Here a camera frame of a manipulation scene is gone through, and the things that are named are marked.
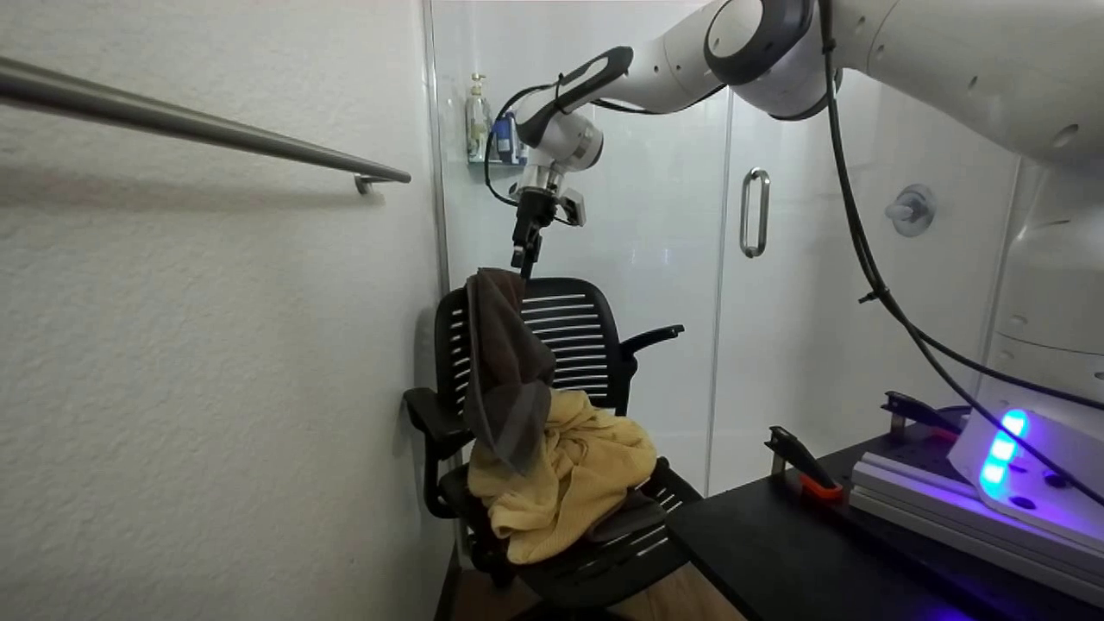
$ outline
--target towel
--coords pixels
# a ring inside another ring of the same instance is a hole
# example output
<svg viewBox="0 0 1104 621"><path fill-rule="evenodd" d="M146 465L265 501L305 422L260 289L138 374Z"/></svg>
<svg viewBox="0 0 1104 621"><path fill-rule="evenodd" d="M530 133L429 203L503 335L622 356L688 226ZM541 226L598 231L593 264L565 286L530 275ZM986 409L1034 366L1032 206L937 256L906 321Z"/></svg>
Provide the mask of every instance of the towel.
<svg viewBox="0 0 1104 621"><path fill-rule="evenodd" d="M554 359L521 321L519 273L478 269L465 293L472 374L464 418L496 461L529 471L549 422Z"/></svg>
<svg viewBox="0 0 1104 621"><path fill-rule="evenodd" d="M651 470L657 445L642 423L598 409L588 393L554 389L536 470L510 471L476 445L469 488L485 502L489 527L510 537L506 558L530 565L580 542Z"/></svg>

